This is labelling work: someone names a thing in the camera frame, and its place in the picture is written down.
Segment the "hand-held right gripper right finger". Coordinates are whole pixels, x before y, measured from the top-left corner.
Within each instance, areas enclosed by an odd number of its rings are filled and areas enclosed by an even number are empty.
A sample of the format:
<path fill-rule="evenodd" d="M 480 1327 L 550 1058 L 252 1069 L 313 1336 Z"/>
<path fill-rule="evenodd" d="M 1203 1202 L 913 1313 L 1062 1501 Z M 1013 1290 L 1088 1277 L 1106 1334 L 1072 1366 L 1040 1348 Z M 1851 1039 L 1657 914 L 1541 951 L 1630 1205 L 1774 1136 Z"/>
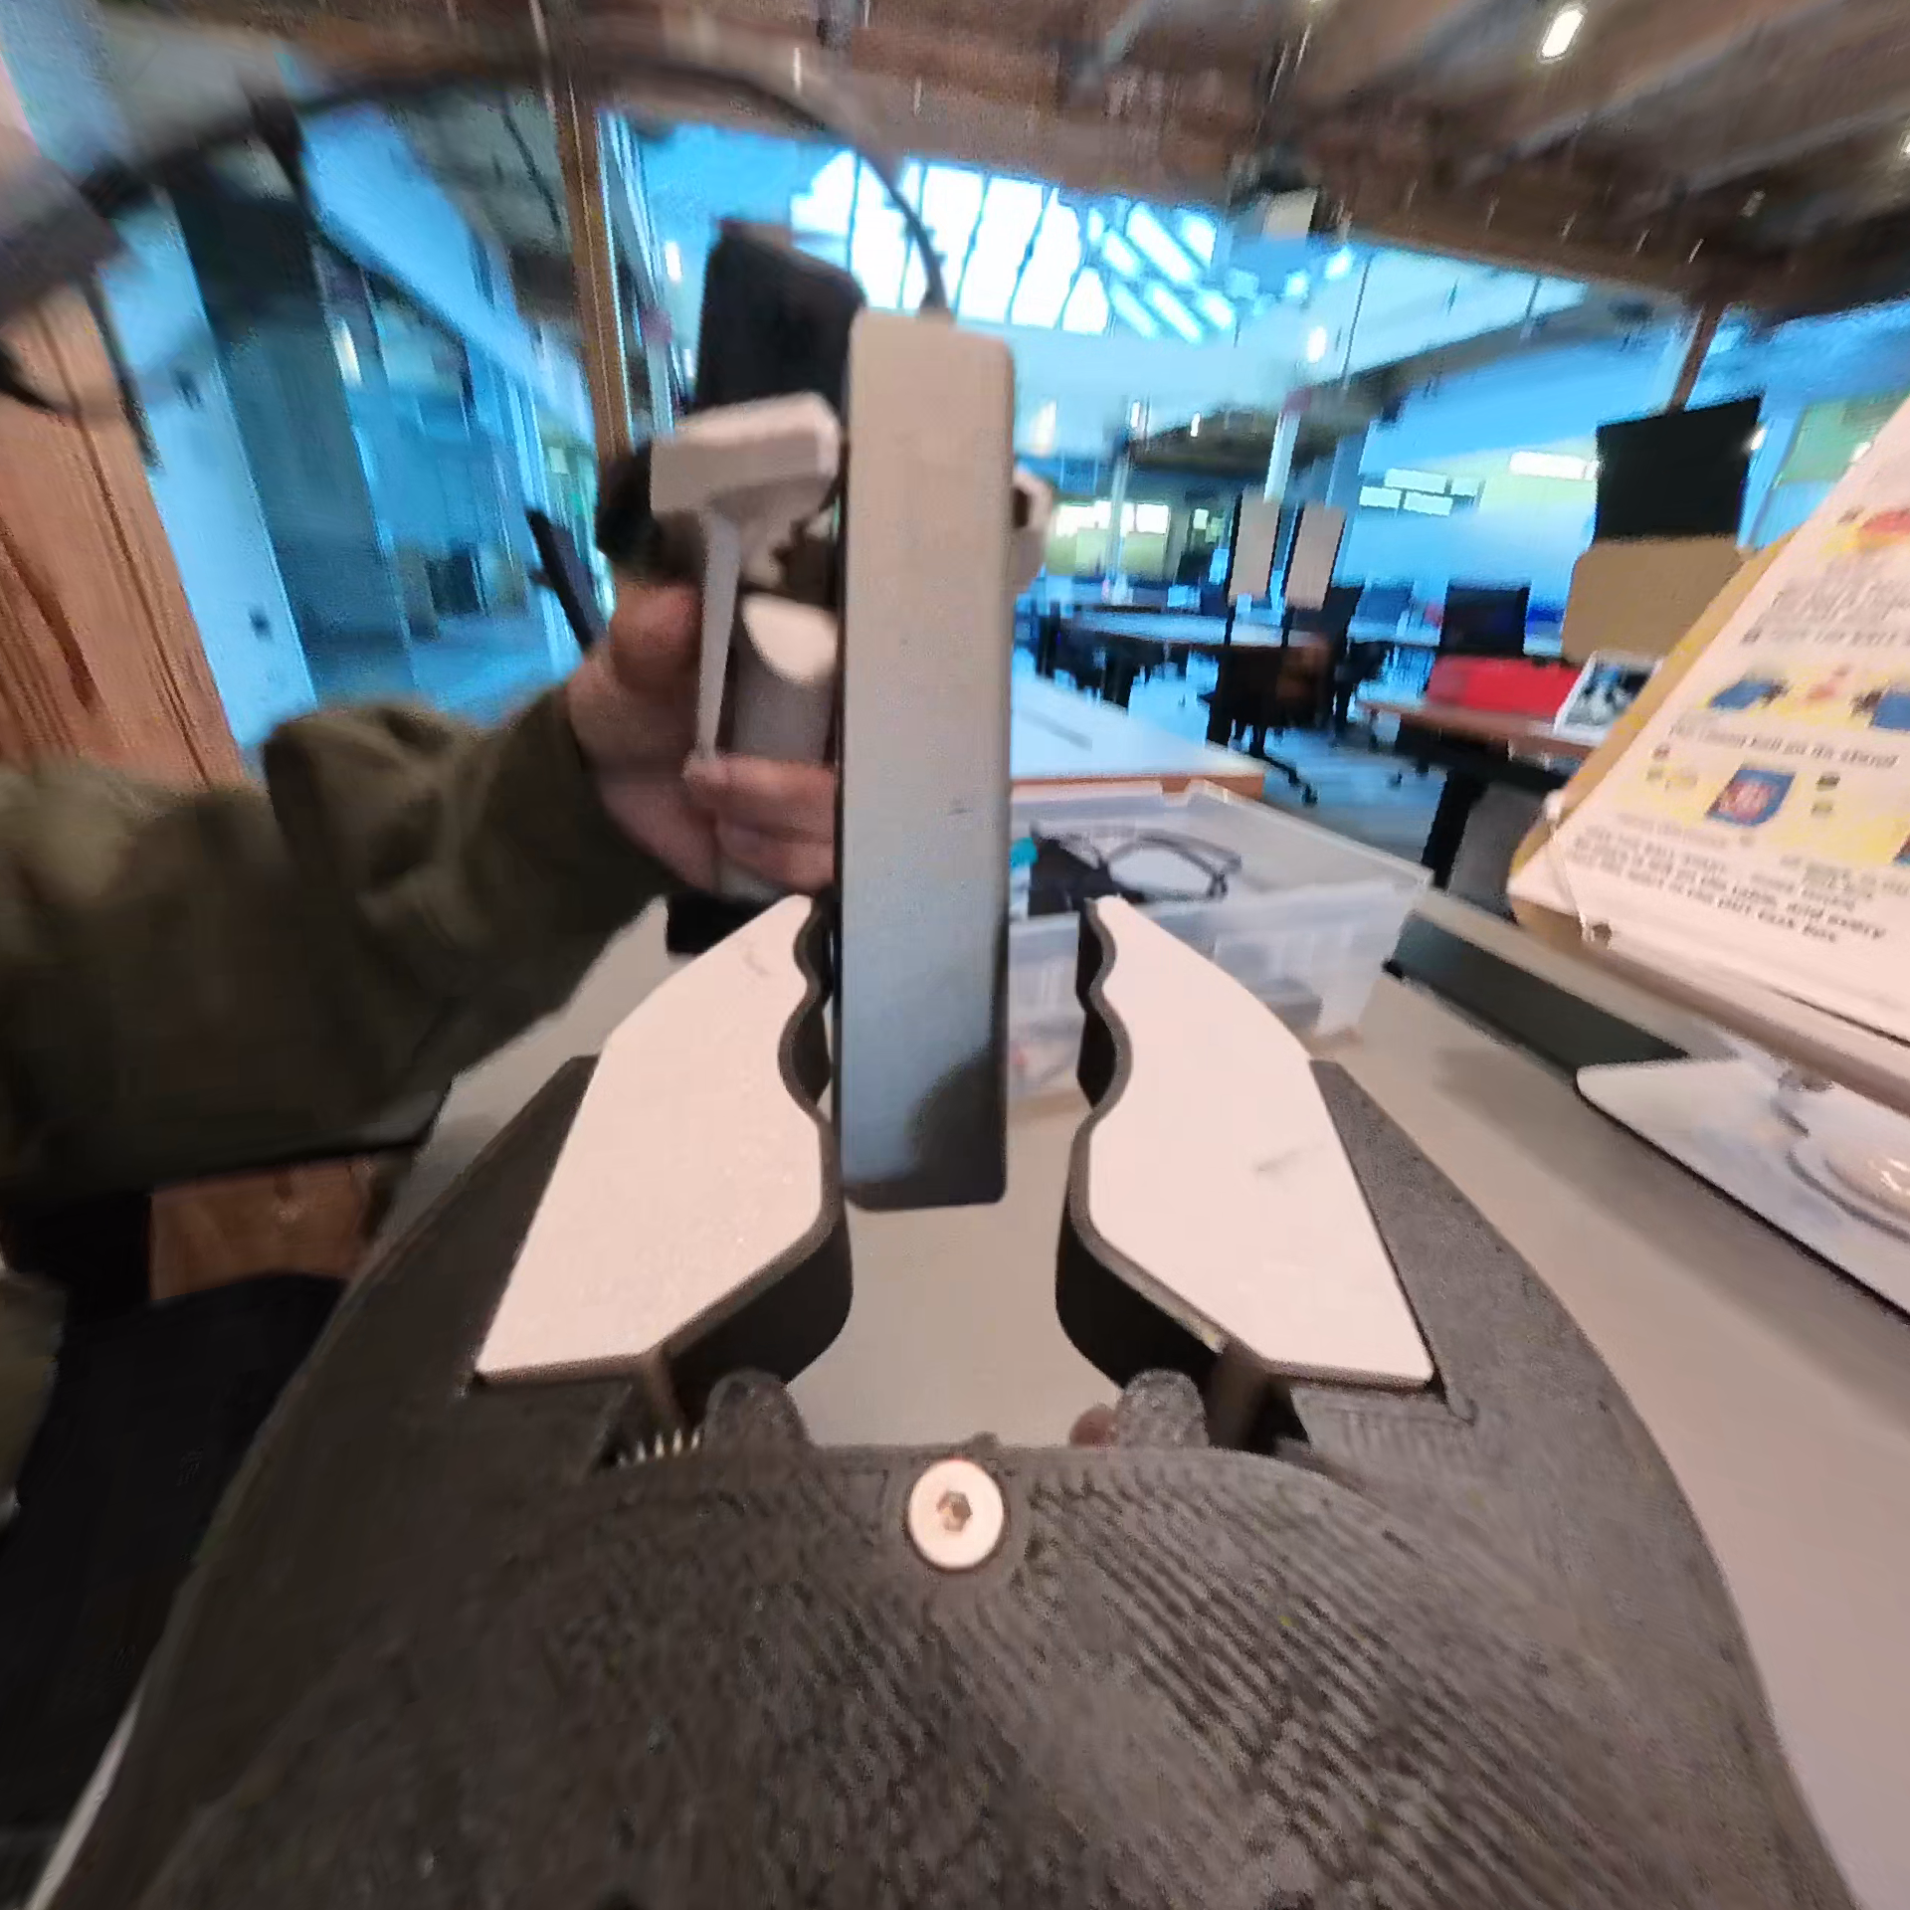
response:
<path fill-rule="evenodd" d="M 1122 900 L 1080 917 L 1057 1308 L 1114 1381 L 1418 1395 L 1436 1362 L 1303 1042 Z"/>

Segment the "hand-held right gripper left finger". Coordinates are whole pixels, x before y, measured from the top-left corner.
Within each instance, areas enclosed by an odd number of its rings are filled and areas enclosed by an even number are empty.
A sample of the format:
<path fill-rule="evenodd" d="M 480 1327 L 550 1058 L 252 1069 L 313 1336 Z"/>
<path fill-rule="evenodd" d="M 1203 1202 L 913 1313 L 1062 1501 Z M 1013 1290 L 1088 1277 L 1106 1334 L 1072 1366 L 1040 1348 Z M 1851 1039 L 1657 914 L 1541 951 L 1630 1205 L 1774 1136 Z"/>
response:
<path fill-rule="evenodd" d="M 792 1381 L 835 1344 L 851 1264 L 823 1111 L 826 957 L 824 908 L 777 903 L 610 1034 L 478 1380 L 706 1399 L 729 1373 Z"/>

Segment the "grey usb hub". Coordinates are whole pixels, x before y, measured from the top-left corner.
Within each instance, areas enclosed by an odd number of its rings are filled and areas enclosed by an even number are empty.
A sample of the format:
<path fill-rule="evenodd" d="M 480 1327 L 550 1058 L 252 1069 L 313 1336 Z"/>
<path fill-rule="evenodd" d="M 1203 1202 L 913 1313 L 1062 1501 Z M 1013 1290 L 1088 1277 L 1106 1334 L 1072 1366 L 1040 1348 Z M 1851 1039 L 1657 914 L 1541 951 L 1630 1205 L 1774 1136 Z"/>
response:
<path fill-rule="evenodd" d="M 833 1106 L 872 1210 L 1007 1188 L 1013 421 L 1007 346 L 859 315 Z"/>

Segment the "clear plastic bin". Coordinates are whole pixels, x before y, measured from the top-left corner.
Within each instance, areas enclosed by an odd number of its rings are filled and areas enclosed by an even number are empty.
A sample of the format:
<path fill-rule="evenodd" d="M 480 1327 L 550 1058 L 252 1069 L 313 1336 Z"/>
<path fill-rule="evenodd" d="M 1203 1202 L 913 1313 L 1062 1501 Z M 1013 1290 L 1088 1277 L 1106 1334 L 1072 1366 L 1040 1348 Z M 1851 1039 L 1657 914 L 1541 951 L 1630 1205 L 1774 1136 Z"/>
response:
<path fill-rule="evenodd" d="M 1429 875 L 1293 815 L 1194 783 L 1028 787 L 1011 813 L 1007 1091 L 1075 1074 L 1078 914 L 1123 900 L 1297 1036 L 1354 1030 Z"/>

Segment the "person's left forearm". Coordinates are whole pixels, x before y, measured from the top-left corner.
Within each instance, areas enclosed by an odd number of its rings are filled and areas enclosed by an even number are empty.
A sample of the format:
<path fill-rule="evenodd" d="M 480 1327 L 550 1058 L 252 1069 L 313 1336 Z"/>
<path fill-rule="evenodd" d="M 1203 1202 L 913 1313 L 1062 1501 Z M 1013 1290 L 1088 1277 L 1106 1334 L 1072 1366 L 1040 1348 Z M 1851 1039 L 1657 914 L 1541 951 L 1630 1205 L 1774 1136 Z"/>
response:
<path fill-rule="evenodd" d="M 5 1194 L 316 1151 L 563 1009 L 673 877 L 607 815 L 556 692 L 480 729 L 374 704 L 262 781 L 2 778 Z"/>

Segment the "grey desk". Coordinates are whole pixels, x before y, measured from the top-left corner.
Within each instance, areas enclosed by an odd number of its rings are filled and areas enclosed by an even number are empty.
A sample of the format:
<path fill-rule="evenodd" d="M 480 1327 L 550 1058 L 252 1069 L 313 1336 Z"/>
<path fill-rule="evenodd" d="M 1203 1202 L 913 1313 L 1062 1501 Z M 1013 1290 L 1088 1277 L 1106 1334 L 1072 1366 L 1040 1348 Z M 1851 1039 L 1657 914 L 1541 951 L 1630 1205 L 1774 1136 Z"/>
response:
<path fill-rule="evenodd" d="M 1723 1566 L 1804 1799 L 1863 1907 L 1909 1902 L 1907 1320 L 1611 1124 L 1551 1064 L 1611 1023 L 1704 1023 L 1506 920 L 1424 897 L 1324 1056 L 1551 1288 L 1673 1465 Z M 798 1383 L 823 1440 L 1049 1444 L 1112 1391 L 1052 1313 L 1086 1103 L 1040 1058 L 1000 1207 L 851 1214 L 855 1305 Z"/>

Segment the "person's left hand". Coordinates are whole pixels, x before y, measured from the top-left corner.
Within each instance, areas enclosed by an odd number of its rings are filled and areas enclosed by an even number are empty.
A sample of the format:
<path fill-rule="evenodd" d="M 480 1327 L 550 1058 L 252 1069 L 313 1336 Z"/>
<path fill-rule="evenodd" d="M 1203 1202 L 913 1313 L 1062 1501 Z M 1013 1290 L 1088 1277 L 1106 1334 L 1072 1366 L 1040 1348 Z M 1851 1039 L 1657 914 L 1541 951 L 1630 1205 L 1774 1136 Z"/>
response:
<path fill-rule="evenodd" d="M 616 579 L 605 637 L 563 690 L 602 804 L 679 883 L 714 892 L 731 874 L 820 895 L 838 875 L 838 777 L 700 754 L 700 643 L 698 586 Z"/>

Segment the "black office chair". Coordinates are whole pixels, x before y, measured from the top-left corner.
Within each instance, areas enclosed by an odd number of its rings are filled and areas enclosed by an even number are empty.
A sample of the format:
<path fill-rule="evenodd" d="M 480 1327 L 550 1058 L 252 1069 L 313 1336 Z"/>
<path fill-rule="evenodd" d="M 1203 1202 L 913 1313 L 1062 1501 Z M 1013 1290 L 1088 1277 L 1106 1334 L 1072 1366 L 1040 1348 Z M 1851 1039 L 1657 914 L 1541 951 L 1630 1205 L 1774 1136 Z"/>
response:
<path fill-rule="evenodd" d="M 1207 742 L 1232 746 L 1244 737 L 1248 754 L 1284 777 L 1303 808 L 1316 808 L 1320 793 L 1293 762 L 1270 754 L 1270 740 L 1329 719 L 1362 592 L 1362 585 L 1329 586 L 1320 607 L 1284 610 L 1274 641 L 1228 637 L 1216 652 Z"/>

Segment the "red plastic bin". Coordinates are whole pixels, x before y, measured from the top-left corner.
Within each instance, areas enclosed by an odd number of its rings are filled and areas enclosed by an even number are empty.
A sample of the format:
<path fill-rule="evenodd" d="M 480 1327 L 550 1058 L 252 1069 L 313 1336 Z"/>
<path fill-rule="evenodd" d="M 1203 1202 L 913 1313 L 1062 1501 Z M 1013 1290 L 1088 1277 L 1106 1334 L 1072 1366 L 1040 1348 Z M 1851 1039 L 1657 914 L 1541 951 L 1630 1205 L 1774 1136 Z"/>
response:
<path fill-rule="evenodd" d="M 1551 725 L 1582 668 L 1560 657 L 1440 653 L 1424 692 L 1426 704 Z"/>

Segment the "small printed card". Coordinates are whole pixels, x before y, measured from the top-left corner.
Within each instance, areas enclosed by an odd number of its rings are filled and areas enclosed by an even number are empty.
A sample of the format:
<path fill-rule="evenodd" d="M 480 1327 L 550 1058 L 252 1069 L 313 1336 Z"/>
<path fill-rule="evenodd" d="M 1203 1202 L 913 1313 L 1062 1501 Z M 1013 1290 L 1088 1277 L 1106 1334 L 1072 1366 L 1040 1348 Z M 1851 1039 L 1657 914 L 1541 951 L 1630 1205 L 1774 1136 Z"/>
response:
<path fill-rule="evenodd" d="M 1660 672 L 1660 658 L 1595 652 L 1559 706 L 1551 729 L 1568 742 L 1597 746 L 1623 719 Z"/>

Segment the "wooden document stand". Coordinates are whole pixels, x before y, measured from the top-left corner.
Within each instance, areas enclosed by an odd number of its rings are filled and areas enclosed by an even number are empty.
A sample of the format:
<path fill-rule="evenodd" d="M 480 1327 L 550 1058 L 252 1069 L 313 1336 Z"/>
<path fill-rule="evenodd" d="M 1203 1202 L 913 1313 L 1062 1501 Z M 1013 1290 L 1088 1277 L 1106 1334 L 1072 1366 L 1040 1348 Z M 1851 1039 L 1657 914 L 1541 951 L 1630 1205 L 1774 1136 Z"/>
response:
<path fill-rule="evenodd" d="M 1576 563 L 1565 653 L 1657 665 L 1639 708 L 1648 715 L 1778 555 L 1771 546 L 1745 556 L 1732 538 L 1600 541 Z M 1565 791 L 1545 799 L 1512 863 L 1512 908 L 1554 953 L 1705 1023 L 1724 1053 L 1587 1062 L 1576 1069 L 1576 1089 L 1595 1111 L 1907 1313 L 1907 1062 L 1853 1056 L 1826 1017 L 1739 1004 L 1662 959 L 1607 951 L 1600 929 L 1540 897 L 1554 834 L 1595 796 L 1637 727 L 1639 719 L 1617 719 Z"/>

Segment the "black monitor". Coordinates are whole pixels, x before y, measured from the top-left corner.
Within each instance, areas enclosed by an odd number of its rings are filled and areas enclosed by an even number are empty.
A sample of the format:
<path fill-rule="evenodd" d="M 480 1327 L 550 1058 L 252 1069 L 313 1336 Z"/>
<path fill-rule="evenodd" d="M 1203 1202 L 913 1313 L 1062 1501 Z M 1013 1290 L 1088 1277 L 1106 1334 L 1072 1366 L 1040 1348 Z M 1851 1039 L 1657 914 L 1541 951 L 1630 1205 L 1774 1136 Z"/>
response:
<path fill-rule="evenodd" d="M 1591 543 L 1735 543 L 1759 427 L 1759 394 L 1600 425 Z"/>

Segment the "printed instruction sheet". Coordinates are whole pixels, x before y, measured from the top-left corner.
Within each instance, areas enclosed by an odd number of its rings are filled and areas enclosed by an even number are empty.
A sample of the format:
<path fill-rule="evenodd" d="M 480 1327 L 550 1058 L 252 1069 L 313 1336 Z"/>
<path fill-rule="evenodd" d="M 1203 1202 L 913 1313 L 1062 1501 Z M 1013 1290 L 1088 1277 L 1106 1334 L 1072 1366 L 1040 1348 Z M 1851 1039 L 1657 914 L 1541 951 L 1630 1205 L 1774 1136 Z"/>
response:
<path fill-rule="evenodd" d="M 1909 1031 L 1909 417 L 1898 411 L 1513 895 Z"/>

